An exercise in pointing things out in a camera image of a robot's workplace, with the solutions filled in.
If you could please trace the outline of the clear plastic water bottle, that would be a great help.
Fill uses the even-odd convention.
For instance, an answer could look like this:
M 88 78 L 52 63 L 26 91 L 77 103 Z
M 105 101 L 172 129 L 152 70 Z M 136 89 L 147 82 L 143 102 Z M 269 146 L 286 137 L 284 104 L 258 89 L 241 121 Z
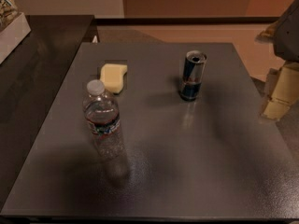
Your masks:
M 119 156 L 124 151 L 120 110 L 117 99 L 101 80 L 87 84 L 82 108 L 100 159 L 109 161 Z

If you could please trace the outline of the white box with contents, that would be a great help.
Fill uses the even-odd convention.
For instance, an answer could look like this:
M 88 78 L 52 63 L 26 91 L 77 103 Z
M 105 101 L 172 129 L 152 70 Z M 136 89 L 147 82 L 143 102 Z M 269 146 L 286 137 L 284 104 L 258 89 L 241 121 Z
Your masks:
M 28 20 L 15 0 L 0 0 L 0 63 L 31 32 Z

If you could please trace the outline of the blue silver energy drink can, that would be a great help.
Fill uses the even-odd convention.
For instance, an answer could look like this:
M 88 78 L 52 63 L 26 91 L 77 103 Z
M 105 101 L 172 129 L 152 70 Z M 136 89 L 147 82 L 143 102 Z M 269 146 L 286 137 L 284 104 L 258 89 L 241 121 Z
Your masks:
M 206 59 L 207 56 L 200 50 L 190 50 L 186 53 L 179 89 L 179 95 L 183 100 L 191 102 L 197 99 L 206 67 Z

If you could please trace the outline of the cardboard box stack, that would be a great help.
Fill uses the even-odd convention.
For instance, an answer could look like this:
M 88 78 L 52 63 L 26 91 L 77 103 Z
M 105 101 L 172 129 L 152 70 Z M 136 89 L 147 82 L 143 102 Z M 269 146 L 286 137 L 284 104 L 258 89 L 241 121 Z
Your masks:
M 299 63 L 285 62 L 270 69 L 264 86 L 261 115 L 280 120 L 299 100 Z

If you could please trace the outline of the dark object at right edge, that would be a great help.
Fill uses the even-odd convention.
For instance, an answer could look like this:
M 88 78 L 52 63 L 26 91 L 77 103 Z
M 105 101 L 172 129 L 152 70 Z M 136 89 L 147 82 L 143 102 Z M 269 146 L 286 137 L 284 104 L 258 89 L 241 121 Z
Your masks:
M 299 62 L 299 0 L 293 0 L 284 13 L 255 40 L 272 43 L 274 53 L 285 61 Z

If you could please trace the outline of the yellow sponge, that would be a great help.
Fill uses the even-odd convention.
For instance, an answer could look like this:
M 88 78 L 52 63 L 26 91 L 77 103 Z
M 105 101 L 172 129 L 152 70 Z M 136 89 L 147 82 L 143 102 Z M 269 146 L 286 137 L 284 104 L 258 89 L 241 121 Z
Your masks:
M 126 73 L 127 66 L 125 64 L 106 63 L 101 68 L 100 80 L 108 91 L 119 94 L 123 89 Z

